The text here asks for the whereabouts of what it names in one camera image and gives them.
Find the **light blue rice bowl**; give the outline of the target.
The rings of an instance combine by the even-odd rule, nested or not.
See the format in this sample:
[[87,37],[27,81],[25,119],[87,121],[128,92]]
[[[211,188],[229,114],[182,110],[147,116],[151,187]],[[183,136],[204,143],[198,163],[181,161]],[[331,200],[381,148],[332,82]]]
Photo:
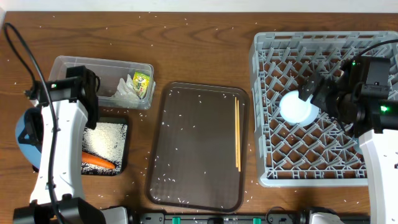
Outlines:
[[280,103],[280,115],[289,124],[298,124],[301,127],[307,126],[315,121],[319,108],[311,104],[312,95],[303,101],[299,98],[297,90],[286,93]]

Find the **green snack packet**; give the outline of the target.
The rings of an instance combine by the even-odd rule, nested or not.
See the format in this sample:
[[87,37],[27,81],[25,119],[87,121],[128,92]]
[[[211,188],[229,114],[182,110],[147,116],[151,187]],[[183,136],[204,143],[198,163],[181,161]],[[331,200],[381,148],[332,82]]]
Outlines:
[[149,86],[149,82],[150,82],[150,76],[141,72],[134,73],[134,76],[132,78],[132,85],[134,91],[137,93],[140,99],[145,97]]

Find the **white wrapper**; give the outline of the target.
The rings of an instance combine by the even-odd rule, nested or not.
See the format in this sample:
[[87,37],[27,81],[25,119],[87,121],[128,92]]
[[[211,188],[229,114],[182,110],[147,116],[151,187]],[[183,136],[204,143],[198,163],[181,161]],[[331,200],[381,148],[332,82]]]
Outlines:
[[136,91],[133,89],[133,82],[130,74],[127,74],[126,80],[120,78],[118,86],[116,88],[113,98],[125,99],[125,100],[139,100]]

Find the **orange carrot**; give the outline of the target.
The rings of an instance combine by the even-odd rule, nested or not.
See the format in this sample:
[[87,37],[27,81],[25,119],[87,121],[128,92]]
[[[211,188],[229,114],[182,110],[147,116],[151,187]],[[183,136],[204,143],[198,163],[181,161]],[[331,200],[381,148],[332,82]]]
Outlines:
[[96,166],[103,167],[105,169],[115,169],[116,166],[100,157],[96,157],[94,155],[91,155],[86,152],[82,152],[81,156],[82,162],[88,163],[88,164],[93,164]]

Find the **blue plate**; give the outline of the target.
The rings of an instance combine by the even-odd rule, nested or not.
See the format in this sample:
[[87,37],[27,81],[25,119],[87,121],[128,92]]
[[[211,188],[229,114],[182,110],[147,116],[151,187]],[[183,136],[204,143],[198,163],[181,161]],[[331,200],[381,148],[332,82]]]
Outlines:
[[19,118],[15,137],[17,145],[24,157],[38,170],[44,135],[43,119],[39,108],[29,108]]

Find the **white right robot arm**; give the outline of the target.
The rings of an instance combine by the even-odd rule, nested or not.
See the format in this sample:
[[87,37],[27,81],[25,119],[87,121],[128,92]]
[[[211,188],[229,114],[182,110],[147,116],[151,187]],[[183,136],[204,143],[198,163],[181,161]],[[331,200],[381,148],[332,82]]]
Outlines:
[[337,121],[350,124],[359,141],[371,203],[371,223],[397,223],[397,102],[389,96],[390,60],[356,56],[338,81],[314,73],[298,97]]

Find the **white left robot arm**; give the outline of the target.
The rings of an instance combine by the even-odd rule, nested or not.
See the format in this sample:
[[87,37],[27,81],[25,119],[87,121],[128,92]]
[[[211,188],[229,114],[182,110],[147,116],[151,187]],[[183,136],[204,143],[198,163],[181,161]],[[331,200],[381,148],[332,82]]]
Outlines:
[[16,139],[39,175],[29,205],[14,210],[14,223],[105,223],[85,201],[81,181],[83,133],[98,122],[99,87],[99,77],[81,65],[26,91],[33,107],[21,116]]

